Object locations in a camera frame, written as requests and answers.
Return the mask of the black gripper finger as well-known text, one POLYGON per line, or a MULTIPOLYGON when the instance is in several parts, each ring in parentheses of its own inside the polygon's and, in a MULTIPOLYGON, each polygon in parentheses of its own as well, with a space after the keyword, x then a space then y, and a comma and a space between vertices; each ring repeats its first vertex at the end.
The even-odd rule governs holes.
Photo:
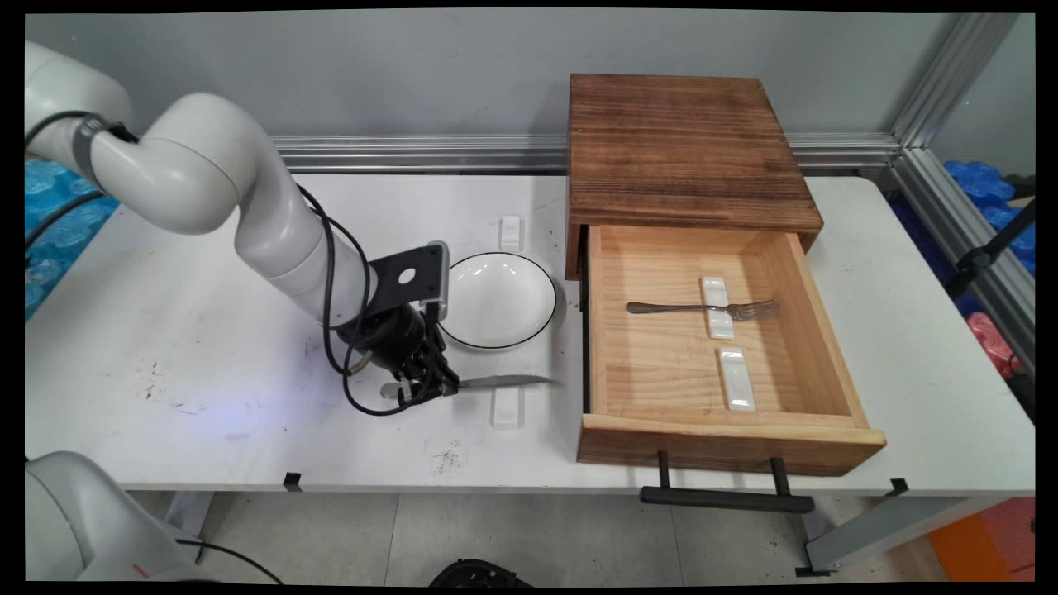
POLYGON ((424 339, 421 396, 454 396, 460 391, 460 376, 446 363, 446 343, 440 335, 427 335, 424 339))
POLYGON ((436 358, 411 357, 402 366, 399 405, 423 404, 440 396, 440 369, 436 358))

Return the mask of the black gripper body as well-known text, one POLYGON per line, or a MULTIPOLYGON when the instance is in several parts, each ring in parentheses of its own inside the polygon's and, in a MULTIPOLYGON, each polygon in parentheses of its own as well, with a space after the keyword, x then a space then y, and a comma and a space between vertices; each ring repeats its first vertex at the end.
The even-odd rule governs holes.
POLYGON ((394 375, 423 375, 421 346, 426 323, 409 304, 366 317, 358 331, 358 351, 394 375))

